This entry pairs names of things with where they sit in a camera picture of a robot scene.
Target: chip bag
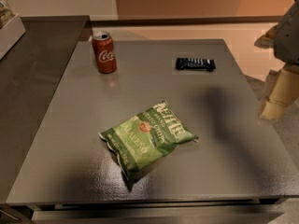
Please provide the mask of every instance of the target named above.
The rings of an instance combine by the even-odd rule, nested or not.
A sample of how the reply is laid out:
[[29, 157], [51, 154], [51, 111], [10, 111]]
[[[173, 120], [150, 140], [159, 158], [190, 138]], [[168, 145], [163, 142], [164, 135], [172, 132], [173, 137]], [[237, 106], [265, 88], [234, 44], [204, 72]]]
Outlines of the chip bag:
[[183, 126], [167, 102], [161, 102], [99, 135], [117, 155], [128, 179], [171, 153], [177, 145], [197, 138]]

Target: wall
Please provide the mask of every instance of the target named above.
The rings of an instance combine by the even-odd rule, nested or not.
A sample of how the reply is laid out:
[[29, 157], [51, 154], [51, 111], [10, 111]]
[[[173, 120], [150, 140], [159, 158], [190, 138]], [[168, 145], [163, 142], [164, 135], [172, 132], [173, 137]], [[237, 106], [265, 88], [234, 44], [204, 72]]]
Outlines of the wall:
[[91, 15], [92, 20], [282, 15], [293, 0], [8, 0], [22, 16]]

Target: red soda can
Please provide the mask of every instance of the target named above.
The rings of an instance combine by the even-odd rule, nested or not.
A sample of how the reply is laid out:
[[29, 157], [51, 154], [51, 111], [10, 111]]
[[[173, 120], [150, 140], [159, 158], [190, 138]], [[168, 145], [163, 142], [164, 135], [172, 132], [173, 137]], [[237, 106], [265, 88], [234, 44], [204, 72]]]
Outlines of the red soda can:
[[92, 44], [98, 71], [105, 74], [114, 72], [117, 65], [111, 35], [106, 32], [97, 33], [93, 35]]

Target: gray table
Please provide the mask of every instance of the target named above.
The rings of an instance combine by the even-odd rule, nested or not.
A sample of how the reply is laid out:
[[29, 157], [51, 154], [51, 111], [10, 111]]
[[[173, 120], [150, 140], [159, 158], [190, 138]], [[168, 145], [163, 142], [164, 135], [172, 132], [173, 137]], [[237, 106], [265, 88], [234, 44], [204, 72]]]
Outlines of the gray table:
[[[293, 197], [299, 174], [223, 40], [115, 42], [118, 70], [97, 72], [79, 42], [7, 203], [160, 203]], [[215, 59], [213, 73], [177, 57]], [[199, 143], [179, 146], [126, 181], [98, 137], [165, 100]]]
[[0, 204], [7, 200], [89, 17], [21, 19], [26, 33], [0, 61]]

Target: white object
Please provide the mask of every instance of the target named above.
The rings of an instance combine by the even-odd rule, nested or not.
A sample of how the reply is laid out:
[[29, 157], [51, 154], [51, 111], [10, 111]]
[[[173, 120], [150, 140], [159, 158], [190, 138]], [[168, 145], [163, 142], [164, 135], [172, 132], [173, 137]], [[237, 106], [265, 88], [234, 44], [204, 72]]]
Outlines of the white object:
[[14, 17], [0, 29], [0, 60], [25, 32], [19, 14], [14, 14]]

